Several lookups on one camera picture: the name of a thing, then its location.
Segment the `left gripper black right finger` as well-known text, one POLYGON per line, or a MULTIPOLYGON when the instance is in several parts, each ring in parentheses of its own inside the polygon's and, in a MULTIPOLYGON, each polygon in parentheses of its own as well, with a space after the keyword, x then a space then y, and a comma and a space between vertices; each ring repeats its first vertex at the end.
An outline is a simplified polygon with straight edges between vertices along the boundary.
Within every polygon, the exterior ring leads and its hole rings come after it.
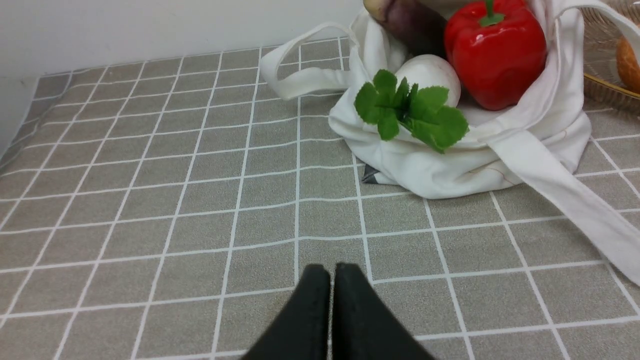
POLYGON ((334 271, 332 356, 334 360, 434 360, 373 289, 354 263, 334 271))

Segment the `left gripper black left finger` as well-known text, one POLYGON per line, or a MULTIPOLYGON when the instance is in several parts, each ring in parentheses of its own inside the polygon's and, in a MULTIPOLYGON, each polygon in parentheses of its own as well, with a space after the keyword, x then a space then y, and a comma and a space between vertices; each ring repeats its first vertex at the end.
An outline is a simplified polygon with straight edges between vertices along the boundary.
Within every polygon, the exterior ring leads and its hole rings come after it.
POLYGON ((243 360, 325 360, 328 353, 330 274, 304 268, 293 293, 243 360))

